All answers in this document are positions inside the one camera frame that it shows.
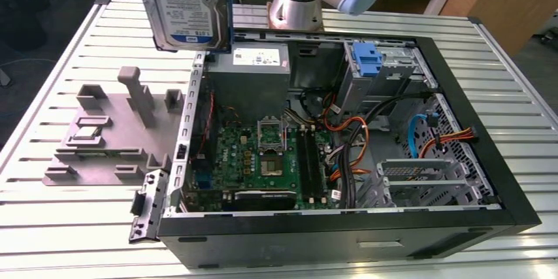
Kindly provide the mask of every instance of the ram slot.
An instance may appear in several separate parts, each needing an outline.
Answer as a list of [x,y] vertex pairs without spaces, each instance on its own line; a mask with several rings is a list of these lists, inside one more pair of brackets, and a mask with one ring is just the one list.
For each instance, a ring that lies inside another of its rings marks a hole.
[[324,182],[314,132],[297,133],[297,150],[304,199],[320,199],[324,196]]

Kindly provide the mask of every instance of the metal work surface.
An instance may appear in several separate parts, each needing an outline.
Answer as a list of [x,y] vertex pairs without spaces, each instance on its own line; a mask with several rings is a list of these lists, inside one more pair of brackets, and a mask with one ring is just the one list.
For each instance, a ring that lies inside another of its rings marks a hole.
[[[542,225],[446,259],[190,271],[163,244],[129,245],[134,186],[47,187],[54,150],[78,111],[83,84],[126,93],[123,65],[153,93],[187,93],[193,52],[159,52],[141,0],[95,5],[0,152],[0,277],[508,278],[558,276],[557,117],[494,40],[465,18],[325,11],[326,31],[432,37],[516,174]],[[267,27],[266,9],[235,7],[237,27]]]

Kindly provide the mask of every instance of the gray 3d printed holder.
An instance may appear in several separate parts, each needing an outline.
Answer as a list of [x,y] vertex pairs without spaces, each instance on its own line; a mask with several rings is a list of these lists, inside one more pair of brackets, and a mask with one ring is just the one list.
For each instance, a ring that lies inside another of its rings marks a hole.
[[106,94],[83,85],[65,145],[46,171],[49,186],[138,185],[146,173],[171,169],[185,98],[181,90],[151,95],[141,70],[122,67],[118,80],[130,94]]

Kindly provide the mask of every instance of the white sticker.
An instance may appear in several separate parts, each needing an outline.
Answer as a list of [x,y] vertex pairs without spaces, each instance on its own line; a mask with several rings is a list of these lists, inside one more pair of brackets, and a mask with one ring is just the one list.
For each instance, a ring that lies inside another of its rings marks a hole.
[[237,48],[233,52],[234,65],[281,66],[280,49]]
[[209,42],[211,11],[203,0],[159,0],[167,32],[181,42]]
[[338,201],[341,201],[341,191],[338,191],[337,189],[332,190],[332,199],[337,199]]
[[340,114],[340,112],[341,112],[341,108],[338,107],[338,105],[332,104],[330,108],[332,108],[332,110],[333,110],[337,114]]

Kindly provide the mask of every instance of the hard drive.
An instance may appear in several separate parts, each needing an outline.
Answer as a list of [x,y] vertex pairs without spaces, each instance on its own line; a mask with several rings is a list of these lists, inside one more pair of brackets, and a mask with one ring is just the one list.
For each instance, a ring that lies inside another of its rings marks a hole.
[[143,0],[161,50],[230,52],[233,0]]

